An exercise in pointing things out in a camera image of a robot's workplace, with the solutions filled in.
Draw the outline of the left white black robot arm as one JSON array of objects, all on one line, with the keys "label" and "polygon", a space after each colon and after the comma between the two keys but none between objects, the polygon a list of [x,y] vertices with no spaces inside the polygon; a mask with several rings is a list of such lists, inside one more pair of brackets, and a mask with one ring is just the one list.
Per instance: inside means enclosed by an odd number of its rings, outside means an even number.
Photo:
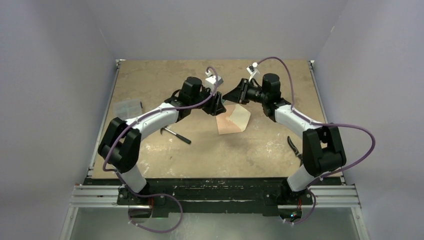
[{"label": "left white black robot arm", "polygon": [[130,189],[129,197],[138,205],[149,199],[148,183],[137,167],[141,142],[149,135],[177,123],[201,109],[211,116],[225,113],[222,94],[217,90],[223,83],[220,76],[207,77],[205,82],[189,76],[180,89],[175,90],[157,108],[140,116],[123,120],[113,118],[100,141],[97,153]]}]

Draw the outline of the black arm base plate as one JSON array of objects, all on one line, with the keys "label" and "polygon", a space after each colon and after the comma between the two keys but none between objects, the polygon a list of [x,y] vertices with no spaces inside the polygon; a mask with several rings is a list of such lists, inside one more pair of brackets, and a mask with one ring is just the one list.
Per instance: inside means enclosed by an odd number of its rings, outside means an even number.
[{"label": "black arm base plate", "polygon": [[293,212],[312,205],[313,199],[305,190],[291,193],[285,182],[285,177],[149,178],[137,195],[119,187],[117,204],[152,208],[155,218],[180,212],[291,218]]}]

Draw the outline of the brown envelope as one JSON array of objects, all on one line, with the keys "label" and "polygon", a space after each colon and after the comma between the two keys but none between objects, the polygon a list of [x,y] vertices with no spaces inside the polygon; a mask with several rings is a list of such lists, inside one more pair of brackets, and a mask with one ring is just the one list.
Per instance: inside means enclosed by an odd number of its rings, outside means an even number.
[{"label": "brown envelope", "polygon": [[240,104],[227,105],[226,112],[215,117],[219,135],[242,133],[246,130],[251,112]]}]

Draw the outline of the clear plastic organizer box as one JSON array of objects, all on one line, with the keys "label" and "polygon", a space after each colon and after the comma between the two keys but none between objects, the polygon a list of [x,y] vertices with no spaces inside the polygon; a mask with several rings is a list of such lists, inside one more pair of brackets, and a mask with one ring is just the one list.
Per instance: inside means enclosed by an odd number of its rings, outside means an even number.
[{"label": "clear plastic organizer box", "polygon": [[113,104],[113,114],[122,120],[135,118],[143,114],[143,104],[139,98],[127,98]]}]

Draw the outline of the aluminium frame rail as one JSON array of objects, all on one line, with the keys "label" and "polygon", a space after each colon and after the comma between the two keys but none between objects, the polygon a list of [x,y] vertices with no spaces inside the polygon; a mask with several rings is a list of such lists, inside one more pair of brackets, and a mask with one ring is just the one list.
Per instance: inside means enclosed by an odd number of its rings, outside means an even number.
[{"label": "aluminium frame rail", "polygon": [[360,206],[357,190],[347,185],[315,185],[290,200],[284,200],[280,188],[270,182],[238,184],[229,181],[205,181],[199,184],[151,186],[148,198],[133,195],[123,186],[79,185],[72,192],[71,204],[76,207],[134,206],[144,208],[184,204],[256,204],[265,207],[289,208],[356,208]]}]

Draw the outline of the black handled pliers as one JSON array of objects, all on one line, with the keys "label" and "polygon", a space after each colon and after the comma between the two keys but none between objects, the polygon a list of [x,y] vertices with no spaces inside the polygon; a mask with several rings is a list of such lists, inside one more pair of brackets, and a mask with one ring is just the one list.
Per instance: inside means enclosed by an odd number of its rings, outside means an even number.
[{"label": "black handled pliers", "polygon": [[289,147],[292,149],[292,151],[294,152],[295,156],[299,159],[299,161],[300,161],[299,166],[301,167],[303,165],[303,156],[300,153],[300,151],[298,150],[298,148],[295,146],[295,144],[293,143],[290,136],[287,136],[287,143],[288,143]]}]

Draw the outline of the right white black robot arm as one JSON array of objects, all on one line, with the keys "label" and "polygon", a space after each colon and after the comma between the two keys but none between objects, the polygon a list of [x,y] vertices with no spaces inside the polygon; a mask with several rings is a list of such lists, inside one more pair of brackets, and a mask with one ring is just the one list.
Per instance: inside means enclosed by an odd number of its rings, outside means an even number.
[{"label": "right white black robot arm", "polygon": [[266,73],[262,85],[256,86],[243,78],[223,96],[225,101],[238,104],[259,103],[264,115],[298,135],[302,140],[302,166],[282,184],[280,196],[288,204],[300,198],[316,178],[346,164],[346,154],[340,131],[336,126],[313,125],[312,119],[295,111],[282,97],[280,78]]}]

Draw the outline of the small black hammer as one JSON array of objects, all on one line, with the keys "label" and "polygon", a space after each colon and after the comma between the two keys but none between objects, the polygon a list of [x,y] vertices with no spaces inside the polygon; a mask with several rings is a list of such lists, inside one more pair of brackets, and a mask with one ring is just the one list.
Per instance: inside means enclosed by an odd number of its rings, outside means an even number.
[{"label": "small black hammer", "polygon": [[170,130],[170,129],[169,129],[169,128],[167,128],[167,127],[162,127],[162,128],[160,129],[160,134],[161,134],[161,135],[163,134],[163,132],[168,132],[168,133],[170,133],[170,134],[174,135],[176,138],[178,138],[179,140],[183,141],[184,143],[186,143],[186,144],[188,144],[188,145],[190,145],[190,144],[192,143],[192,141],[191,141],[190,139],[188,139],[188,138],[186,138],[186,137],[184,137],[184,136],[182,136],[182,135],[180,135],[180,134],[178,134],[178,133],[176,133],[176,132],[174,132],[174,131]]}]

